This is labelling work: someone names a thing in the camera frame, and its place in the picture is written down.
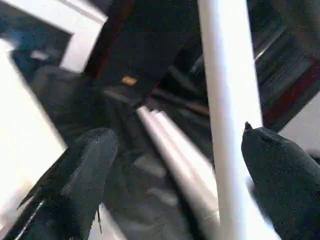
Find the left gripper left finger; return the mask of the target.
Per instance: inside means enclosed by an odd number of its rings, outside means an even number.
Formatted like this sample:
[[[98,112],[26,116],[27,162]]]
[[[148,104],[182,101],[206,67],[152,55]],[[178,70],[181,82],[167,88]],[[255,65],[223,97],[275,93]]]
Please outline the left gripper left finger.
[[[5,240],[86,240],[118,152],[112,129],[79,137],[21,201],[26,204]]]

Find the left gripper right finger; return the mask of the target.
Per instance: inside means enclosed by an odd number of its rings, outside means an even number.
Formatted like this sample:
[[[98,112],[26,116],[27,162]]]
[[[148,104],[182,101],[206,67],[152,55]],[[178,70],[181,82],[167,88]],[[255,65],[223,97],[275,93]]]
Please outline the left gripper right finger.
[[[320,238],[320,163],[295,142],[245,123],[241,152],[252,196],[282,240]]]

